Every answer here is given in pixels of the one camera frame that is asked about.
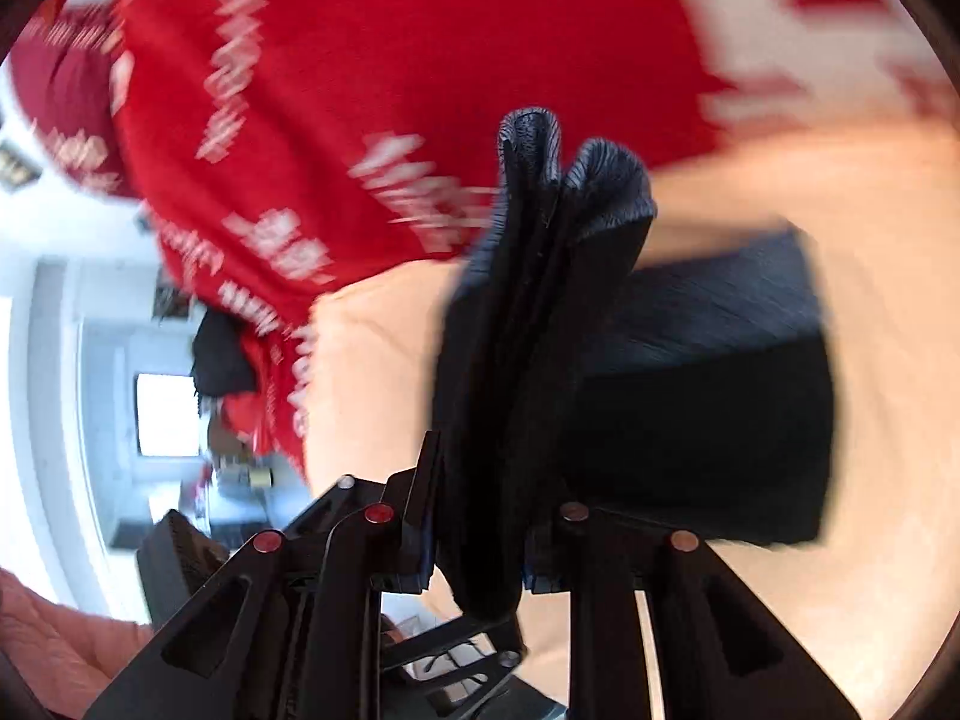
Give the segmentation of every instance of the red cloth with white text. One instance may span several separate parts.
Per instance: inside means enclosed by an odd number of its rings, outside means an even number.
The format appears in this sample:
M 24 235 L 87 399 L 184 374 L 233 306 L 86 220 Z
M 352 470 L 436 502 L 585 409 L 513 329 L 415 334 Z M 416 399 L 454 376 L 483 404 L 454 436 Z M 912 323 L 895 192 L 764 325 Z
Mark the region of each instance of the red cloth with white text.
M 954 103 L 895 0 L 121 0 L 119 12 L 128 165 L 174 279 L 264 344 L 277 445 L 302 431 L 294 333 L 313 300 L 462 251 L 496 191 L 510 110 L 553 110 L 566 157 L 603 135 L 655 169 L 864 106 Z

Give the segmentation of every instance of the window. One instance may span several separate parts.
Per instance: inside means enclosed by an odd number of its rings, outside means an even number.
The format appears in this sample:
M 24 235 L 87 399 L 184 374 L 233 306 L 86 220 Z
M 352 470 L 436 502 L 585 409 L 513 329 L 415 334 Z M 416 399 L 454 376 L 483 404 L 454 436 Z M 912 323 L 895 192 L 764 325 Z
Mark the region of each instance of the window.
M 136 377 L 136 435 L 144 457 L 200 454 L 200 415 L 193 379 L 141 373 Z

